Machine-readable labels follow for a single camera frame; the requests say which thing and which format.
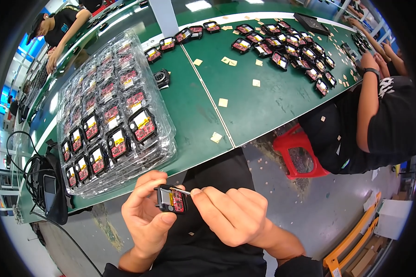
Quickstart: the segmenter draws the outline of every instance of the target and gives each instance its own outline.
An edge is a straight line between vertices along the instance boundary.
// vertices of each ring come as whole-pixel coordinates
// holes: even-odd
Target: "concrete floor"
[[[381,168],[373,181],[371,172],[290,181],[285,176],[283,160],[265,147],[264,141],[269,137],[272,134],[243,148],[255,190],[268,199],[267,217],[296,234],[314,259],[322,259],[353,228],[363,214],[362,205],[370,190],[379,189],[382,197],[389,199],[399,188],[399,178],[390,168]],[[184,172],[170,177],[168,183],[181,184],[183,178]],[[127,197],[95,205],[92,212],[74,215],[64,226],[101,272],[107,262],[117,265],[122,253],[133,247],[120,213]],[[50,223],[41,223],[40,229],[51,257],[66,276],[96,276],[89,262],[61,230]],[[267,276],[273,276],[276,260],[267,254],[265,258]]]

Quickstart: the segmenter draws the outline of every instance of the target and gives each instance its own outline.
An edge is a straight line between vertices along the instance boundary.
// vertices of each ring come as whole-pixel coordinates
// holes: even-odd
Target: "hand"
[[[359,20],[357,20],[357,19],[355,19],[355,18],[349,18],[349,19],[348,19],[348,22],[349,22],[351,25],[355,26],[357,29],[359,29],[359,30],[364,30],[364,27],[362,26],[362,24],[361,24],[361,22],[360,22]]]
[[[260,235],[272,227],[266,219],[268,202],[255,191],[232,188],[223,193],[205,187],[193,189],[191,197],[210,229],[230,247],[245,243],[259,246]]]
[[[361,66],[362,68],[374,68],[379,71],[379,65],[374,60],[373,56],[370,52],[366,51],[364,55],[362,55],[361,59]]]
[[[391,49],[391,46],[390,46],[390,44],[388,43],[385,43],[385,42],[381,42],[381,45],[382,45],[382,47],[384,48],[384,51],[385,51],[385,54],[387,55],[387,56],[389,56],[390,58],[391,57],[394,57],[394,51],[393,51],[393,49]]]
[[[379,65],[379,74],[381,75],[381,79],[390,77],[390,71],[388,70],[387,63],[382,58],[381,54],[378,52],[374,53],[373,58],[375,62]]]
[[[50,51],[48,51],[48,57],[50,57],[52,55],[52,53],[54,53],[54,51],[57,49],[56,46],[52,47],[52,49]]]
[[[48,52],[49,61],[46,64],[46,71],[48,72],[48,74],[54,72],[57,66],[57,60],[60,58],[60,55],[62,54],[64,48],[64,45],[59,44],[51,54],[49,54]]]
[[[133,237],[136,254],[140,258],[157,255],[166,242],[168,230],[177,216],[174,213],[162,213],[157,204],[155,187],[166,184],[167,174],[157,170],[142,175],[134,191],[122,205],[122,216]]]

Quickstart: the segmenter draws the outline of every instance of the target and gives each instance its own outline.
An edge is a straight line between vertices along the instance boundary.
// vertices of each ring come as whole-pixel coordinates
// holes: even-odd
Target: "black cap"
[[[44,17],[44,13],[39,13],[36,18],[34,19],[34,21],[32,22],[31,25],[31,31],[30,33],[28,33],[28,39],[26,40],[26,45],[28,45],[33,38],[35,38],[35,32],[37,31],[37,29],[39,29],[39,25],[40,23],[43,21],[43,17]]]

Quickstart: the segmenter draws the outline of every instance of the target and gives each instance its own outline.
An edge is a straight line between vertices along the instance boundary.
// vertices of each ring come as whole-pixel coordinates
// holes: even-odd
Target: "power cord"
[[[39,217],[41,217],[42,219],[50,222],[51,224],[56,225],[58,228],[60,228],[71,240],[72,242],[78,247],[78,249],[80,250],[80,252],[82,252],[82,254],[85,256],[85,258],[87,258],[87,260],[89,261],[89,263],[94,267],[94,269],[98,272],[99,276],[102,277],[102,274],[100,273],[99,269],[97,269],[97,267],[95,266],[95,264],[91,261],[91,259],[88,257],[88,255],[86,255],[86,253],[83,251],[83,249],[78,245],[78,243],[72,238],[72,236],[65,230],[63,229],[59,224],[57,224],[56,222],[44,217],[43,215],[34,212],[34,208],[35,206],[38,206],[43,212],[46,212],[46,206],[45,206],[45,190],[42,184],[39,184],[36,180],[32,179],[32,175],[39,173],[39,172],[46,172],[46,171],[50,171],[50,172],[55,172],[54,169],[41,169],[41,170],[36,170],[33,171],[35,169],[35,164],[33,164],[32,162],[35,160],[39,160],[39,162],[44,162],[46,160],[45,157],[41,156],[37,150],[35,149],[35,145],[34,142],[32,141],[31,136],[25,132],[25,131],[15,131],[13,133],[11,133],[6,141],[6,151],[7,154],[9,156],[11,156],[9,154],[9,148],[8,148],[8,142],[9,139],[11,138],[11,136],[13,136],[14,134],[17,133],[21,133],[21,134],[25,134],[29,137],[32,147],[34,148],[35,151],[35,155],[31,158],[29,158],[28,162],[25,164],[24,169],[21,169],[11,158],[11,162],[15,165],[15,167],[23,172],[23,178],[25,179],[25,186],[27,188],[27,190],[29,191],[29,194],[31,194],[32,200],[34,202],[34,206],[32,207],[31,211],[29,212],[29,214],[35,214]]]

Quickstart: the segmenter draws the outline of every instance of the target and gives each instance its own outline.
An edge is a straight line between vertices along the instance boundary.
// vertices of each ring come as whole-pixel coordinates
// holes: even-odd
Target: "green workbench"
[[[231,4],[218,6],[224,9],[225,7],[231,7],[227,5]],[[111,31],[99,35],[98,31],[91,29],[89,33],[82,35],[83,39],[78,45],[81,47],[86,45],[88,52],[94,53],[122,30],[133,26],[133,24],[137,26],[138,23],[136,22],[141,19],[138,19],[138,17],[133,19],[134,16],[130,14],[135,7],[134,5],[129,6],[126,11],[123,10],[117,16],[110,18],[109,24],[114,23]],[[188,18],[191,20],[206,19],[208,21],[208,19],[213,18],[212,16],[224,15],[224,13],[219,14],[214,9],[199,13],[201,16],[209,15],[211,17],[195,18],[194,13],[190,13],[190,16],[185,19],[183,14],[177,16],[178,22],[183,22],[183,24],[192,22],[188,21]],[[125,17],[124,20],[117,21],[123,16]],[[272,18],[261,19],[261,21],[266,24],[275,23]],[[304,30],[295,20],[286,19],[286,21],[297,30]],[[241,23],[259,27],[255,20],[237,21],[223,25],[235,27]],[[336,44],[342,44],[341,40],[343,40],[356,49],[350,37],[352,31],[336,27],[337,32],[334,31],[333,26],[328,27],[334,34],[333,39],[338,41]],[[138,35],[141,41],[145,42],[149,40],[146,38],[146,34],[152,37],[159,33],[160,29],[158,29],[157,23],[154,23],[147,26]],[[327,42],[326,36],[319,36],[322,41],[317,39],[317,35],[314,37],[315,41],[323,46],[327,52],[331,52],[331,57],[336,62],[336,68],[331,70],[331,73],[336,80],[341,79],[342,81],[344,81],[343,75],[346,75],[349,85],[354,85],[355,81],[350,74],[352,66],[349,60],[348,65],[343,64],[341,58],[345,60],[345,55],[341,54],[342,56],[339,56],[333,43]],[[172,162],[158,168],[167,172],[168,175],[182,172],[234,147],[239,147],[297,118],[347,89],[338,83],[336,88],[330,90],[326,97],[320,97],[318,92],[314,90],[314,84],[309,82],[300,70],[289,66],[288,71],[283,72],[273,66],[269,58],[260,59],[254,52],[240,55],[232,50],[231,43],[236,38],[238,38],[238,35],[233,34],[232,30],[222,30],[216,34],[205,33],[201,40],[191,41],[183,47],[177,46],[174,51],[165,53],[161,60],[150,66],[152,72],[157,72],[162,68],[171,72],[170,87],[161,90],[161,94],[173,124],[176,126],[177,154]],[[238,61],[237,66],[224,64],[221,61],[224,56]],[[191,61],[196,58],[203,60],[200,66],[192,64]],[[29,128],[27,123],[25,125],[24,129],[29,130],[40,153],[46,151],[45,141],[49,139],[57,140],[55,117],[58,108],[58,90],[71,75],[72,69],[70,71],[64,70],[62,73],[60,71],[64,67],[66,68],[67,63],[72,59],[73,54],[70,51],[67,52],[64,62],[59,66],[52,79],[48,79],[44,86],[43,95],[39,99],[39,110],[32,120],[31,127]],[[263,60],[263,66],[257,66],[255,64],[256,59]],[[260,80],[260,87],[252,86],[253,79]],[[227,108],[217,106],[219,98],[228,99]],[[210,140],[214,132],[223,136],[218,144]],[[28,141],[22,143],[22,145],[23,151],[33,151]],[[74,204],[76,209],[86,208],[129,193],[133,188],[134,181],[117,190],[91,199],[75,197]],[[31,196],[26,188],[23,188],[18,207],[25,223],[38,220],[36,216],[29,215],[32,206]]]

